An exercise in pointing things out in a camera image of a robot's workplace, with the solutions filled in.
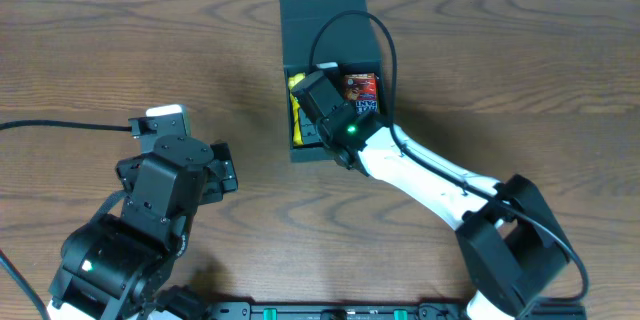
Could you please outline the yellow plastic canister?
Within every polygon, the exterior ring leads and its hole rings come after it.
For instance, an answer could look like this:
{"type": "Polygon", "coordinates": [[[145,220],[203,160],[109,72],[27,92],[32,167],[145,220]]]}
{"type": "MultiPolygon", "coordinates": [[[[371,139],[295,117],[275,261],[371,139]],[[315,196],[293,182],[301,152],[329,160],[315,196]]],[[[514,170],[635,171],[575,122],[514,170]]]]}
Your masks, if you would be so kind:
{"type": "Polygon", "coordinates": [[[297,73],[296,75],[293,75],[293,76],[289,77],[288,81],[287,81],[287,87],[288,87],[289,92],[292,92],[293,88],[299,82],[301,82],[305,77],[306,77],[305,73],[297,73]]]}

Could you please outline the yellow candy bag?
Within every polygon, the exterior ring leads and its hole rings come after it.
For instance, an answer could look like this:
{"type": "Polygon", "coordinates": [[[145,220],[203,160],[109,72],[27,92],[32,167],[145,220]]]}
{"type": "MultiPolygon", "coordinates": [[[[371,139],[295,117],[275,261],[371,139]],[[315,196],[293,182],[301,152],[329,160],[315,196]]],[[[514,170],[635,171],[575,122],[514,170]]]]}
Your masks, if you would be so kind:
{"type": "Polygon", "coordinates": [[[300,128],[300,117],[299,117],[300,106],[297,99],[293,95],[290,96],[290,101],[292,105],[292,116],[293,116],[292,140],[293,140],[293,144],[296,147],[298,147],[304,144],[302,139],[302,134],[301,134],[301,128],[300,128]]]}

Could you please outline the red Hello Panda box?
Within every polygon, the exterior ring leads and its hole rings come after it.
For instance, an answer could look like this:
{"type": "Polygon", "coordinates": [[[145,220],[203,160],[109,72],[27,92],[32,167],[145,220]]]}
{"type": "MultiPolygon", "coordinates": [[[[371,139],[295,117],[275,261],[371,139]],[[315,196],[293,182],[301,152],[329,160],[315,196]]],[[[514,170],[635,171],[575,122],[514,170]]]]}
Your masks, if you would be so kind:
{"type": "Polygon", "coordinates": [[[374,73],[350,74],[343,77],[344,97],[358,114],[379,111],[378,77],[374,73]]]}

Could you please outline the black gift box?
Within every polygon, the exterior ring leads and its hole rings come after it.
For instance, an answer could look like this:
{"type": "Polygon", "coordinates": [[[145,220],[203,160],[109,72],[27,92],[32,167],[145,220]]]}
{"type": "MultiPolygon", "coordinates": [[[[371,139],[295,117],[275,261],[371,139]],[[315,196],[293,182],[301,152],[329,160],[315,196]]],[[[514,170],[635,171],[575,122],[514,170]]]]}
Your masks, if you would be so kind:
{"type": "Polygon", "coordinates": [[[279,5],[285,80],[307,73],[311,63],[328,62],[337,63],[344,75],[374,73],[384,78],[371,21],[348,13],[366,11],[366,0],[279,0],[279,5]]]}

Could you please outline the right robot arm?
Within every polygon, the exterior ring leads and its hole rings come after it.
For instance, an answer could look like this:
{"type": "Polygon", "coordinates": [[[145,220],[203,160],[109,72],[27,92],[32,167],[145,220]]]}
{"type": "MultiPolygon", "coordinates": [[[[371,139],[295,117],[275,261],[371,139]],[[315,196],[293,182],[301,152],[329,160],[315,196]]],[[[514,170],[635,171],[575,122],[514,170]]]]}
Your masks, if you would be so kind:
{"type": "Polygon", "coordinates": [[[321,71],[293,76],[289,90],[340,166],[398,188],[454,230],[477,289],[470,318],[530,314],[569,264],[567,238],[528,179],[501,183],[449,162],[378,112],[358,113],[321,71]]]}

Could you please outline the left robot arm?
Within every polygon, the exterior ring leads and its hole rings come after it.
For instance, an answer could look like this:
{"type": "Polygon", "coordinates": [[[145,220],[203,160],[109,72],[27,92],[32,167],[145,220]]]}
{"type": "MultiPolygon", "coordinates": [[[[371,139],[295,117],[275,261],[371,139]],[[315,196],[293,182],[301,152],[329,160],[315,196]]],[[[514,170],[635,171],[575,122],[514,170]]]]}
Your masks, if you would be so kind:
{"type": "Polygon", "coordinates": [[[238,188],[229,146],[192,137],[181,105],[129,121],[139,155],[115,166],[122,184],[61,248],[49,287],[53,319],[143,319],[186,252],[200,206],[238,188]]]}

